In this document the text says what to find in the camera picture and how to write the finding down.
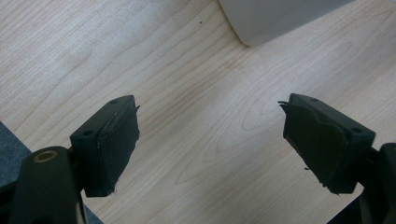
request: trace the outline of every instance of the mounting hole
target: mounting hole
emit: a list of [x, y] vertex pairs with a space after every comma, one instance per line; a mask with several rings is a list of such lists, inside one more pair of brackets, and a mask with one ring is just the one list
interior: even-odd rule
[[85, 136], [88, 136], [88, 135], [93, 134], [93, 131], [92, 131], [92, 130], [85, 131], [83, 134], [84, 134]]
[[360, 129], [360, 128], [352, 128], [352, 131], [355, 132], [355, 133], [361, 133], [361, 132], [363, 132], [363, 130]]
[[48, 151], [43, 151], [37, 155], [35, 155], [35, 162], [45, 162], [45, 161], [50, 161], [53, 158], [58, 156], [58, 152], [55, 150], [48, 150]]

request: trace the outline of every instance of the table surface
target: table surface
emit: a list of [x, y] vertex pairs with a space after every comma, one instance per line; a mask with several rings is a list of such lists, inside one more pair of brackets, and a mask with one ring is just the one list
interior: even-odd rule
[[0, 120], [32, 151], [133, 94], [141, 138], [105, 223], [325, 223], [323, 188], [282, 137], [310, 95], [395, 142], [396, 6], [359, 0], [256, 48], [215, 0], [0, 2]]

